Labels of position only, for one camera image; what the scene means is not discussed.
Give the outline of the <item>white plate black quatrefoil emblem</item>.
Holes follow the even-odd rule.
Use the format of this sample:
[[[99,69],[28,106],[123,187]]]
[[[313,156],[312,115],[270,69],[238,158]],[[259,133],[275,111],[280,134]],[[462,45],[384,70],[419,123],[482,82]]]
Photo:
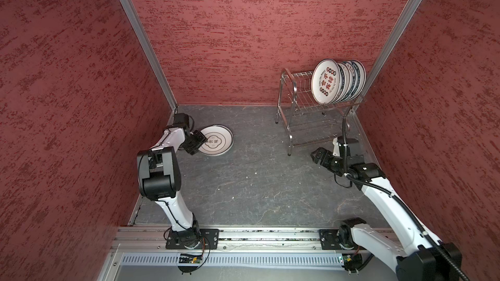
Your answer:
[[[226,126],[215,124],[201,129],[200,132],[207,140],[198,151],[206,156],[224,155],[234,144],[234,135]]]

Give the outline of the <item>chrome wire dish rack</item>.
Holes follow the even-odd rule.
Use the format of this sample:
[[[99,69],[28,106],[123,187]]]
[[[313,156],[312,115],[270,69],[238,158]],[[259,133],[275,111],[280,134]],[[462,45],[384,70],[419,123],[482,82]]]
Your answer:
[[[354,113],[363,96],[337,104],[319,104],[313,97],[313,73],[291,73],[284,68],[280,75],[276,123],[282,123],[288,138],[287,155],[294,148],[325,143],[341,134],[342,120]]]

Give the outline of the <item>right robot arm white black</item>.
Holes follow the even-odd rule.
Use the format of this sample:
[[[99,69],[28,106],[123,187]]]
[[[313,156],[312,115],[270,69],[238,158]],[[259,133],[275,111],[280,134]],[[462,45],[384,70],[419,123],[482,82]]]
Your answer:
[[[398,280],[468,280],[461,268],[462,253],[458,247],[442,242],[418,219],[377,164],[367,163],[348,146],[338,154],[318,148],[311,158],[360,190],[398,238],[394,242],[355,217],[341,223],[336,236],[338,246],[346,251],[364,248],[371,258],[387,265]]]

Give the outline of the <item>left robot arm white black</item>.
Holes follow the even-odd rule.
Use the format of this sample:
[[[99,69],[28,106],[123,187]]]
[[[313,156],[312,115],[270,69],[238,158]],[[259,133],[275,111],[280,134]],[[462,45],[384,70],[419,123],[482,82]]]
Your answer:
[[[186,127],[167,127],[153,147],[138,152],[137,178],[141,196],[159,205],[171,224],[167,240],[196,249],[203,238],[194,213],[182,197],[182,174],[177,160],[177,151],[185,149],[190,139]]]

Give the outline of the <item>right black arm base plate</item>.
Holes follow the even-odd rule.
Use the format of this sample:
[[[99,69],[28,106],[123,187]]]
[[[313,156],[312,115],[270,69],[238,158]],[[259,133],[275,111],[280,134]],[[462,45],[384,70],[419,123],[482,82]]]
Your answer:
[[[354,242],[353,234],[344,227],[340,229],[320,229],[319,241],[324,251],[368,252]]]

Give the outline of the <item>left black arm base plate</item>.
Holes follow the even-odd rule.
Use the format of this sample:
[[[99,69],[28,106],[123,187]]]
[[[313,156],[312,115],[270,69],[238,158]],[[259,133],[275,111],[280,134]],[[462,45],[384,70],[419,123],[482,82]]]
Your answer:
[[[167,250],[214,250],[217,249],[219,229],[202,228],[198,233],[193,231],[176,232],[169,230],[166,236],[165,248]]]

